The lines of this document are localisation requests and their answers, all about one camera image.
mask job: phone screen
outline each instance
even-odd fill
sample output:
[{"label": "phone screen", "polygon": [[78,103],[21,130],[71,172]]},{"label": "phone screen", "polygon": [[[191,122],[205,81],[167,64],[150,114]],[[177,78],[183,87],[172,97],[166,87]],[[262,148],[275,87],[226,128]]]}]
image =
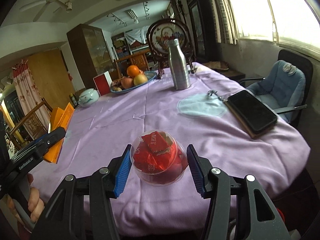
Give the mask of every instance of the phone screen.
[{"label": "phone screen", "polygon": [[246,90],[230,96],[228,102],[255,132],[261,132],[277,120],[269,108]]}]

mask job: orange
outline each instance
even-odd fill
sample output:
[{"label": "orange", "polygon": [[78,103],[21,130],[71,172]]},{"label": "orange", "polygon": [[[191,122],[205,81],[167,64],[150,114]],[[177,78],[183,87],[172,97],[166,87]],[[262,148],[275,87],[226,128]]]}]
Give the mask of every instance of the orange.
[{"label": "orange", "polygon": [[129,77],[135,77],[139,75],[139,68],[135,65],[131,65],[127,68],[127,74]]}]

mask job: bottle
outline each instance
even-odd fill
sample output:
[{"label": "bottle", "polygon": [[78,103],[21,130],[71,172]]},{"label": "bottle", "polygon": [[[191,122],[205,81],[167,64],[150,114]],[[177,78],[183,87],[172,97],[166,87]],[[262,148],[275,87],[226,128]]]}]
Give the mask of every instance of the bottle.
[{"label": "bottle", "polygon": [[179,40],[169,40],[167,41],[167,44],[169,48],[168,59],[173,79],[173,85],[176,90],[187,89],[188,87],[190,87],[190,79],[186,58],[180,49]]},{"label": "bottle", "polygon": [[69,97],[70,97],[70,99],[71,99],[71,102],[72,102],[72,104],[73,104],[73,107],[76,107],[77,105],[78,105],[78,103],[77,103],[77,100],[76,100],[76,97],[74,96],[74,94],[70,94],[69,95]]}]

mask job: orange booklet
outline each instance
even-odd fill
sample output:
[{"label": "orange booklet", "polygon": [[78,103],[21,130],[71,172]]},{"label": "orange booklet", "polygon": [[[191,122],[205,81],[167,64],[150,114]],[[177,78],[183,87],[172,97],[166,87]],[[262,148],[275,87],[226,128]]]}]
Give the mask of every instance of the orange booklet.
[{"label": "orange booklet", "polygon": [[[73,115],[73,112],[74,112],[74,108],[71,106],[70,103],[68,103],[65,110],[62,110],[59,107],[55,107],[52,110],[52,114],[50,118],[49,132],[53,131],[59,126],[67,130],[71,117]],[[63,140],[64,139],[61,139],[49,149],[49,151],[43,157],[44,160],[51,163],[57,163],[58,157],[62,148]]]}]

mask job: ceiling fan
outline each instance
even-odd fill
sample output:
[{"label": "ceiling fan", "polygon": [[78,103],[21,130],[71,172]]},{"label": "ceiling fan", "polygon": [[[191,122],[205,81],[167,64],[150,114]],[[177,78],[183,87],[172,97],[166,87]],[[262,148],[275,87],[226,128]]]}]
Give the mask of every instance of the ceiling fan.
[{"label": "ceiling fan", "polygon": [[40,11],[36,14],[36,16],[33,19],[33,21],[36,22],[40,18],[40,16],[44,13],[44,11],[47,8],[47,6],[52,2],[57,3],[60,7],[66,9],[66,10],[68,9],[68,5],[65,4],[64,2],[60,1],[60,0],[39,0],[39,1],[28,3],[28,4],[24,5],[24,6],[22,6],[20,8],[20,11],[23,12],[25,10],[28,10],[28,9],[33,8],[35,6],[38,6],[40,4],[44,4],[44,6],[40,9]]}]

